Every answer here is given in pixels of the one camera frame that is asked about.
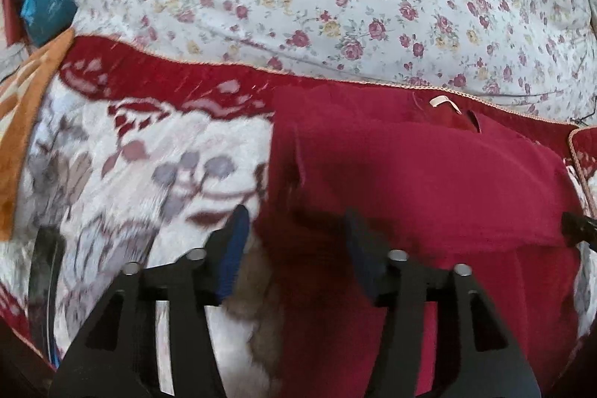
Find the blue plastic bag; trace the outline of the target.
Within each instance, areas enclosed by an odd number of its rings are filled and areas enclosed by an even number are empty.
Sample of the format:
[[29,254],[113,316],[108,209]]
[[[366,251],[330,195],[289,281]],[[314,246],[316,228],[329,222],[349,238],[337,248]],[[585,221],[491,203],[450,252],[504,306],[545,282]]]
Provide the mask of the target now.
[[24,0],[20,18],[34,46],[43,46],[68,28],[77,12],[75,0]]

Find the red and white floral blanket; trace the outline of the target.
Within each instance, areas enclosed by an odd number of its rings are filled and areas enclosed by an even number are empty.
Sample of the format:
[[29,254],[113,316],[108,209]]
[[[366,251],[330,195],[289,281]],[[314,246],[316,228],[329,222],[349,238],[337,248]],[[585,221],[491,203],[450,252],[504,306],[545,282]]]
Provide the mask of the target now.
[[170,261],[235,203],[257,209],[283,86],[342,82],[75,36],[33,122],[1,240],[7,324],[56,363],[126,258]]

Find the orange patterned blanket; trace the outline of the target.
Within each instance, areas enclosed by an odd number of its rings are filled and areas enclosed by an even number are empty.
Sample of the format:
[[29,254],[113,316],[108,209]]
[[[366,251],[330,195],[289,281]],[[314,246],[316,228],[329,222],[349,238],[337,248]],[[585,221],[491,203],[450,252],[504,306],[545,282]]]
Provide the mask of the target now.
[[1,83],[1,240],[11,238],[21,171],[33,122],[75,31],[68,28],[39,48]]

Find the dark red knit garment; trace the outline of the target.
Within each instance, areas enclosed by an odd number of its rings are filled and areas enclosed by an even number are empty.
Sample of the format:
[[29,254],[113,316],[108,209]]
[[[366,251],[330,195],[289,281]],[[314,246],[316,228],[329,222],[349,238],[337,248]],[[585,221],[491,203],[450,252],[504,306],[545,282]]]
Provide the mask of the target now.
[[580,267],[560,220],[581,203],[552,148],[481,113],[388,87],[285,87],[273,97],[268,195],[256,222],[283,312],[283,397],[360,397],[385,313],[355,278],[355,209],[422,264],[468,264],[541,389],[578,339]]

